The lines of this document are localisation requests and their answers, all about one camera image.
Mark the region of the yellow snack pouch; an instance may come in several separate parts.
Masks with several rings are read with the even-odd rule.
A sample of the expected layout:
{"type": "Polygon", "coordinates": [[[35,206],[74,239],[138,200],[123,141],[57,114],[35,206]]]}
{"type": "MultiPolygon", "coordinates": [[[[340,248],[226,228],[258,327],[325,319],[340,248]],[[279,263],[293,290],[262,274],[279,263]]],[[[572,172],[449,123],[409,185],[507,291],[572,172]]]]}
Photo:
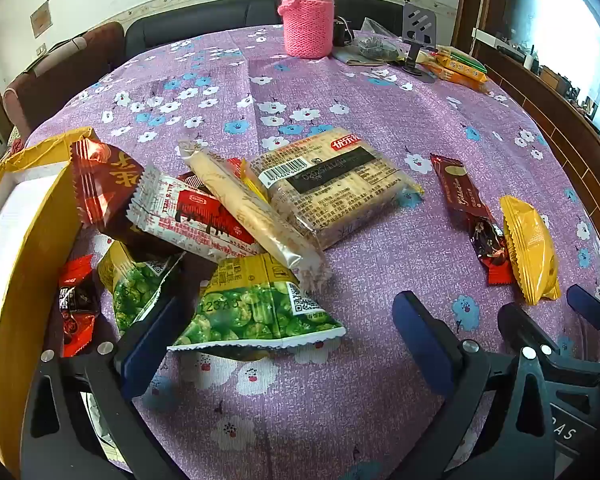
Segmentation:
{"type": "Polygon", "coordinates": [[[529,306],[562,296],[553,239],[540,214],[510,195],[500,198],[509,261],[522,296],[529,306]]]}

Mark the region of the long red chocolate bar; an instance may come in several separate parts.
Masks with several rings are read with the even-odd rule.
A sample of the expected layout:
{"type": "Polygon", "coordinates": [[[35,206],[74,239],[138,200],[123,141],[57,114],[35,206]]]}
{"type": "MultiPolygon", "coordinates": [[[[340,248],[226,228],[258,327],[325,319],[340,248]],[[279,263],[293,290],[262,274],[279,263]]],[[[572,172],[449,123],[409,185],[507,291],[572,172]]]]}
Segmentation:
{"type": "Polygon", "coordinates": [[[430,162],[452,218],[463,220],[467,226],[470,243],[486,270],[486,284],[513,285],[515,278],[504,234],[481,200],[465,165],[458,159],[437,154],[430,154],[430,162]]]}

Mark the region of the red black candy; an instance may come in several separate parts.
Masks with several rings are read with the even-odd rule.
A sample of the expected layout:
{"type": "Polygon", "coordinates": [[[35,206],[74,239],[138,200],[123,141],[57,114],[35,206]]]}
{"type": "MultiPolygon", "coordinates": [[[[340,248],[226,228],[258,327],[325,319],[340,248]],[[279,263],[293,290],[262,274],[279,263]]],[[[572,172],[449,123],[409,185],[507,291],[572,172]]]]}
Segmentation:
{"type": "Polygon", "coordinates": [[[94,284],[92,255],[69,261],[59,273],[59,311],[62,320],[62,356],[72,358],[88,347],[100,313],[94,284]]]}

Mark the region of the long beige wafer stick pack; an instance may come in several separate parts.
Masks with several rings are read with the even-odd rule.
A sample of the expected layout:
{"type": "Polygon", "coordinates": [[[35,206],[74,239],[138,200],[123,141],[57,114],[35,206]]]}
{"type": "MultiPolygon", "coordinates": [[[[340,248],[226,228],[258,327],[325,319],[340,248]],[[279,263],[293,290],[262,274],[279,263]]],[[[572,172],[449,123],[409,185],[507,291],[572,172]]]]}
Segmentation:
{"type": "Polygon", "coordinates": [[[319,292],[324,288],[331,271],[319,249],[239,180],[227,160],[197,142],[180,140],[177,145],[181,158],[205,187],[257,243],[294,274],[301,289],[319,292]]]}

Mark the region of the green pea snack bag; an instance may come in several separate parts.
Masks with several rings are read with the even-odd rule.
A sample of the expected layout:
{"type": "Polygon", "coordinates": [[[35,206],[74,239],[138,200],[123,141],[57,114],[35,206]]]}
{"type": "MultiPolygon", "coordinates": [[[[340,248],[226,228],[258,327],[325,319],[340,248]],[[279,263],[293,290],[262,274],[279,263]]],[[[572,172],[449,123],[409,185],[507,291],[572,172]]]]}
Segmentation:
{"type": "Polygon", "coordinates": [[[286,349],[340,338],[345,327],[268,254],[229,258],[203,287],[195,314],[169,349],[286,349]]]}

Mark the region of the large cracker pack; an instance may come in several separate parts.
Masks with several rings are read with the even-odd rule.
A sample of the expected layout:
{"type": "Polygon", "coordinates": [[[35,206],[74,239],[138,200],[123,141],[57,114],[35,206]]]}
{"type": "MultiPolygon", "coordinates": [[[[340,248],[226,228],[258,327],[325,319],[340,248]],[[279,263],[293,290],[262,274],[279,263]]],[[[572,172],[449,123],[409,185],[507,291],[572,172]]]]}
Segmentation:
{"type": "Polygon", "coordinates": [[[357,134],[308,136],[247,163],[248,178],[283,219],[325,250],[423,188],[357,134]]]}

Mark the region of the white red snack packet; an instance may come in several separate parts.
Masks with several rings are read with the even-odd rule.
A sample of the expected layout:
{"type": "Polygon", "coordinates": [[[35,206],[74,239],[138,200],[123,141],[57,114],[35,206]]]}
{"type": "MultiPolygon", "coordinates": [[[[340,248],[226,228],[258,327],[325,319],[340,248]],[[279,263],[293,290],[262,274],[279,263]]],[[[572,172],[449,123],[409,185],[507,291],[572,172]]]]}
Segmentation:
{"type": "Polygon", "coordinates": [[[263,252],[217,198],[153,166],[143,170],[126,217],[141,231],[215,263],[263,252]]]}

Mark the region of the dark red foil snack bag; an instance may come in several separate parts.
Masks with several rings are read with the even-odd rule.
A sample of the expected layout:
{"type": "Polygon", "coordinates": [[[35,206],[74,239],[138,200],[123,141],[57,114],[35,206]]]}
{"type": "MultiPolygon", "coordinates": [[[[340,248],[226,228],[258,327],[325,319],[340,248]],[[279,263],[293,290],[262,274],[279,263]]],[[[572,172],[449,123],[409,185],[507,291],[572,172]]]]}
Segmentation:
{"type": "Polygon", "coordinates": [[[123,240],[132,231],[126,210],[143,166],[115,146],[82,139],[71,145],[71,169],[80,220],[123,240]]]}

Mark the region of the wooden tv cabinet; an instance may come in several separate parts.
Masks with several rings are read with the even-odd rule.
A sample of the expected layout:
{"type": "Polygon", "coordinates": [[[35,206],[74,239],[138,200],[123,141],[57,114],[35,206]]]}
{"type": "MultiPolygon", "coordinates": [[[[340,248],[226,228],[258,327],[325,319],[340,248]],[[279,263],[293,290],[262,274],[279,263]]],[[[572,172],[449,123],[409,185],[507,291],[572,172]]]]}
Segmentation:
{"type": "Polygon", "coordinates": [[[539,127],[600,236],[600,135],[556,90],[508,55],[498,38],[480,29],[472,36],[474,57],[539,127]]]}

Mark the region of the yellow rimmed white tray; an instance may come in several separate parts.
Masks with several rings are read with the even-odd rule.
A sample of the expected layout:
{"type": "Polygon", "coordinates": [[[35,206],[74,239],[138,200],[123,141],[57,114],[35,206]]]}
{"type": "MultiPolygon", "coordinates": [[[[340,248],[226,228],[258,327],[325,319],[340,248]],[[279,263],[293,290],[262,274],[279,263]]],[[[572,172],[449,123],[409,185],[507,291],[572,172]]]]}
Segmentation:
{"type": "Polygon", "coordinates": [[[91,128],[74,129],[0,162],[0,462],[14,476],[58,273],[82,225],[71,146],[91,139],[91,128]]]}

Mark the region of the orange biscuit boxes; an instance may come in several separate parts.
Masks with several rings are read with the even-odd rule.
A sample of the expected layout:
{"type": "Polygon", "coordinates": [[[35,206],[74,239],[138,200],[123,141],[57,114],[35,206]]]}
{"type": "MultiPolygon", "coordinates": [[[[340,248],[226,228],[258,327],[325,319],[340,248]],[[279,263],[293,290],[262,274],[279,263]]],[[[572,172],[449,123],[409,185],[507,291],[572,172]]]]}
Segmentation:
{"type": "Polygon", "coordinates": [[[439,46],[434,52],[421,50],[417,63],[433,73],[437,78],[460,84],[480,93],[488,93],[486,66],[478,60],[454,47],[439,46]]]}

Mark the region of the clear plastic bag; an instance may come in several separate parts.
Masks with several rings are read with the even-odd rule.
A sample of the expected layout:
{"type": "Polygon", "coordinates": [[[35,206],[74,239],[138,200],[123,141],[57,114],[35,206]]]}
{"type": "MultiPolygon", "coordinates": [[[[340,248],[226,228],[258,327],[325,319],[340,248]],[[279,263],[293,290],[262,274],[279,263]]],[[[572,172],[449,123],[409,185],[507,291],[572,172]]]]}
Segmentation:
{"type": "Polygon", "coordinates": [[[373,62],[389,63],[403,58],[402,50],[396,45],[399,39],[399,36],[373,18],[364,18],[353,44],[364,58],[373,62]]]}

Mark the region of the grey phone stand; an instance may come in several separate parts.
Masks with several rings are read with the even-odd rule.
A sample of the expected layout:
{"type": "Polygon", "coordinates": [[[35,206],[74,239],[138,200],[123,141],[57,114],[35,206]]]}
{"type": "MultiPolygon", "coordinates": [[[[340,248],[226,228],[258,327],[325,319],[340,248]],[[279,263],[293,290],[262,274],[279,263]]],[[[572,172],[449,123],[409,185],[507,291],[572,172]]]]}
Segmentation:
{"type": "Polygon", "coordinates": [[[437,40],[437,15],[433,11],[406,1],[403,6],[402,41],[409,45],[404,70],[426,84],[435,81],[433,73],[417,61],[426,50],[435,49],[437,40]]]}

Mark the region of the pink knitted thermos bottle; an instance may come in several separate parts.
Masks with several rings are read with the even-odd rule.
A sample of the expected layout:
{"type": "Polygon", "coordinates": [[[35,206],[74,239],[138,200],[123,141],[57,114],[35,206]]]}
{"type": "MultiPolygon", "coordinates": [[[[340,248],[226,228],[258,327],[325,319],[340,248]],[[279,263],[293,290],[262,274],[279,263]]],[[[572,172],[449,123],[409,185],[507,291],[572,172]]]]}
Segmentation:
{"type": "Polygon", "coordinates": [[[287,55],[308,60],[329,55],[335,21],[333,0],[281,0],[278,14],[283,20],[287,55]]]}

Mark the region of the black leather sofa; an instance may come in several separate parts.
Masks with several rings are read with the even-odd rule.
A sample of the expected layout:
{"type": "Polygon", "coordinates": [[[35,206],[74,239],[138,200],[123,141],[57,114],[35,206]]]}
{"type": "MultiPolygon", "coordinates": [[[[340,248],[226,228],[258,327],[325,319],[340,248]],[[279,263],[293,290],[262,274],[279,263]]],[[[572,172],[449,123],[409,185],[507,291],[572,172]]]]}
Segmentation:
{"type": "MultiPolygon", "coordinates": [[[[166,11],[132,23],[125,32],[125,58],[164,44],[223,30],[281,22],[277,8],[281,0],[217,0],[166,11]]],[[[366,18],[397,36],[402,34],[403,6],[383,0],[335,0],[338,16],[355,30],[366,18]]]]}

